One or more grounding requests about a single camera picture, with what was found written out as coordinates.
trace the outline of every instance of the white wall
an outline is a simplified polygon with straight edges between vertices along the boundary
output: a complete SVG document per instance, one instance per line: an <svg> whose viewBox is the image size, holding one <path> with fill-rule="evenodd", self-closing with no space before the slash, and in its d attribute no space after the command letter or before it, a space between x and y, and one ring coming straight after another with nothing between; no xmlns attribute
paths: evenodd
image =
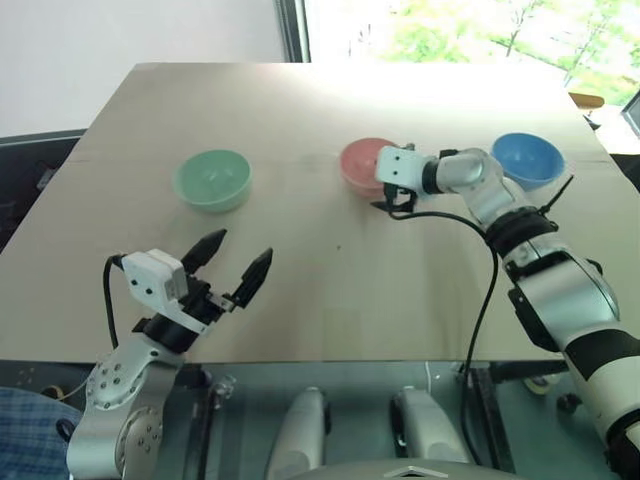
<svg viewBox="0 0 640 480"><path fill-rule="evenodd" d="M86 128L140 62L280 62L273 0L0 0L0 138Z"/></svg>

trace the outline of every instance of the blue fabric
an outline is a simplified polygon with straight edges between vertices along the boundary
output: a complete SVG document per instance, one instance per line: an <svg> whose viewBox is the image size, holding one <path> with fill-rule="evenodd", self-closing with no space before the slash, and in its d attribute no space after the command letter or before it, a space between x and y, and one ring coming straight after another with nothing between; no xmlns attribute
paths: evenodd
<svg viewBox="0 0 640 480"><path fill-rule="evenodd" d="M56 422L66 418L77 425L80 417L57 400L0 387L0 478L68 479L67 444Z"/></svg>

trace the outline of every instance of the beige tabletop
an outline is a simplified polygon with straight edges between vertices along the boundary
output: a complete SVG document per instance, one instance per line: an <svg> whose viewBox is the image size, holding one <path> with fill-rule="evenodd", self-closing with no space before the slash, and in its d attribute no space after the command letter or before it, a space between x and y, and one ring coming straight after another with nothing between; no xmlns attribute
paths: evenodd
<svg viewBox="0 0 640 480"><path fill-rule="evenodd" d="M151 248L181 257L224 227L223 247L199 271L216 291L235 289L268 246L273 265L249 307L223 317L191 361L461 359L490 276L483 243L446 220L392 221L348 191L337 159L361 137L436 153L489 149L513 131L564 154L576 181L550 217L578 254L603 264L639 335L638 195L551 79L511 66L144 64L0 255L0 357L95 360L110 349L105 258ZM223 215L194 211L172 192L172 172L218 148L249 159L251 197ZM532 198L542 204L558 186ZM420 208L467 215L455 196ZM121 272L112 285L122 339L148 312ZM501 273L476 357L552 358L529 342L508 288Z"/></svg>

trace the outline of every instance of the blue bowl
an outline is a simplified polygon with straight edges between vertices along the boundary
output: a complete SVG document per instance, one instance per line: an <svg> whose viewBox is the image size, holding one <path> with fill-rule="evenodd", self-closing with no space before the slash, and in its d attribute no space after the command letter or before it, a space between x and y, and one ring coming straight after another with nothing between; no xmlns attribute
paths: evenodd
<svg viewBox="0 0 640 480"><path fill-rule="evenodd" d="M526 191L554 181L564 170L564 158L558 149L528 133L503 135L493 143L491 155L500 162L504 174Z"/></svg>

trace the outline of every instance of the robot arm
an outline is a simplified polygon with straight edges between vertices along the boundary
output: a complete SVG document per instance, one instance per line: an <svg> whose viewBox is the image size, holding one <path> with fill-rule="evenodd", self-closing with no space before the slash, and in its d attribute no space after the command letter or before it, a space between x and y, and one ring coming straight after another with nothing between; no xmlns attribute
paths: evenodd
<svg viewBox="0 0 640 480"><path fill-rule="evenodd" d="M599 265L575 255L557 225L480 149L448 151L437 158L384 147L376 176L418 196L463 197L487 244L502 258L514 285L509 299L529 338L564 355L607 445L611 469L624 479L639 478L640 341L620 324L615 296Z"/></svg>
<svg viewBox="0 0 640 480"><path fill-rule="evenodd" d="M233 294L217 295L195 277L222 243L226 230L198 242L179 261L160 251L122 256L132 296L157 312L87 379L86 407L67 451L73 478L151 478L160 442L166 398L184 363L183 353L225 312L244 308L265 280L268 249L249 266Z"/></svg>

